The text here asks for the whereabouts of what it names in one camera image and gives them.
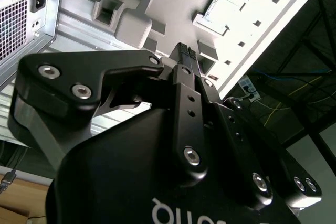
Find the blue cable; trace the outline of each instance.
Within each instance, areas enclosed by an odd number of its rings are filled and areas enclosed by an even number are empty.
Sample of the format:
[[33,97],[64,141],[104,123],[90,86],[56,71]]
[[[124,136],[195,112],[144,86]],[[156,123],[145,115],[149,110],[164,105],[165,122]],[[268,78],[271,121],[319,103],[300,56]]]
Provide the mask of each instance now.
[[[260,71],[258,69],[255,69],[255,68],[252,68],[252,69],[253,69],[253,71],[261,73],[264,76],[267,76],[268,78],[276,80],[276,81],[293,81],[293,80],[297,80],[296,78],[277,78],[277,77],[274,77],[274,76],[270,76],[270,75],[268,75],[268,74],[266,74],[266,73],[264,73],[264,72],[262,72],[262,71]],[[330,69],[318,69],[318,70],[311,71],[311,73],[324,73],[324,72],[328,72],[328,71],[330,71]]]

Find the wall outlet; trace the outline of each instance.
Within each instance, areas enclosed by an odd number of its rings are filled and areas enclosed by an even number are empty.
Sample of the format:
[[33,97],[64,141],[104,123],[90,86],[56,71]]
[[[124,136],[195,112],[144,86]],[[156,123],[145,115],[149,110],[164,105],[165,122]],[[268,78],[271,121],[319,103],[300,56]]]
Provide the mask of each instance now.
[[261,99],[260,94],[258,93],[258,91],[256,90],[256,88],[254,87],[253,83],[251,82],[250,78],[248,76],[243,76],[239,81],[238,81],[239,86],[242,88],[242,90],[244,91],[245,94],[251,94],[251,92],[253,92],[254,97],[253,98],[249,98],[250,102],[255,102]]

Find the wooden surface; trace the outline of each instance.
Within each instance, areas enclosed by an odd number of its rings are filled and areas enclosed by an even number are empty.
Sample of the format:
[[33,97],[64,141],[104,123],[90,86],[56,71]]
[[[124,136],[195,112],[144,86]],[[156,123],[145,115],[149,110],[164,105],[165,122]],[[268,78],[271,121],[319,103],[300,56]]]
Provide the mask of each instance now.
[[0,224],[26,224],[27,217],[0,207]]
[[23,216],[44,216],[47,191],[47,186],[15,179],[9,188],[0,194],[0,207]]

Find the silver screw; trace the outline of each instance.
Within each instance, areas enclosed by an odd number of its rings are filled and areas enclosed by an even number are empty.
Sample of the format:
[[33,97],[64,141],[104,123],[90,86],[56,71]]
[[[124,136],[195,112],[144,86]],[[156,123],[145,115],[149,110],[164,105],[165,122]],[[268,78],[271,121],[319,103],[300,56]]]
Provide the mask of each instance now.
[[301,191],[305,191],[306,188],[304,187],[303,183],[299,180],[299,178],[294,177],[294,182]]
[[57,68],[49,65],[40,66],[38,68],[38,72],[40,75],[48,79],[56,79],[61,75]]
[[241,109],[242,106],[240,106],[239,102],[233,101],[234,106],[236,106],[238,109]]
[[213,86],[212,82],[210,82],[208,79],[204,79],[204,82],[205,82],[209,87],[212,87],[212,86]]
[[154,58],[153,56],[149,56],[149,60],[156,65],[159,64],[159,61],[156,58]]
[[308,186],[310,187],[310,189],[313,191],[313,192],[317,192],[317,189],[316,189],[316,186],[313,184],[313,182],[309,179],[309,178],[306,178],[306,182],[308,184]]
[[190,71],[185,67],[182,67],[182,71],[185,72],[186,74],[190,74]]
[[200,164],[200,161],[201,161],[200,157],[194,149],[191,149],[188,147],[184,149],[183,154],[184,154],[185,159],[188,160],[189,164],[194,165],[194,166]]
[[80,99],[88,99],[92,96],[91,89],[82,84],[74,85],[71,90],[72,93]]
[[253,173],[252,179],[260,191],[267,191],[267,184],[259,174]]

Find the ventilation grille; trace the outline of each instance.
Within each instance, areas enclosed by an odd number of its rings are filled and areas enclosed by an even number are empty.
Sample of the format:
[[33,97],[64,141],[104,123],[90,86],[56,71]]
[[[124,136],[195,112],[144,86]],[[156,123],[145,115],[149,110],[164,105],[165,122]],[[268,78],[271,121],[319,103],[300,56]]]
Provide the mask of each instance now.
[[0,10],[0,65],[26,42],[28,0]]

